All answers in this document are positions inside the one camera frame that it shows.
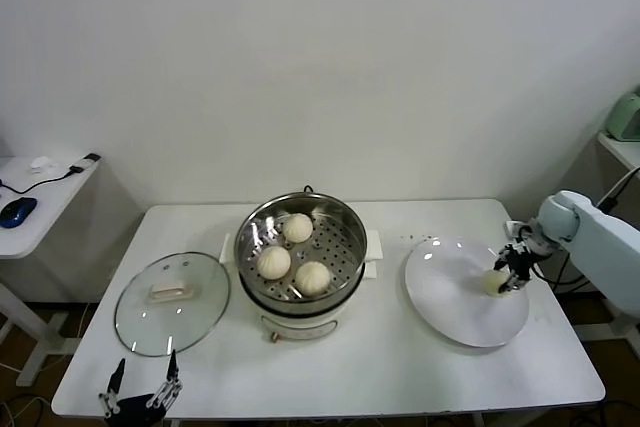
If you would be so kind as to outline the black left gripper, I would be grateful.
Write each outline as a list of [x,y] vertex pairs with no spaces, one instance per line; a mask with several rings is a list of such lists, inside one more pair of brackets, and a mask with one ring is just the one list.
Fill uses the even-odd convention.
[[125,372],[122,358],[111,374],[105,392],[98,394],[103,409],[103,420],[110,427],[145,427],[161,422],[167,410],[182,390],[176,350],[171,351],[166,378],[159,389],[152,394],[119,399],[118,394]]

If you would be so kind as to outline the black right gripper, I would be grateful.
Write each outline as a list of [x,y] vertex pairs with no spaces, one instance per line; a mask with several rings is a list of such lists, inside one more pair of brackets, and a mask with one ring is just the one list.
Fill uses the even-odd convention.
[[503,247],[498,252],[493,269],[500,271],[507,265],[510,274],[499,286],[500,294],[520,290],[530,281],[533,256],[529,248],[525,244],[509,244]]

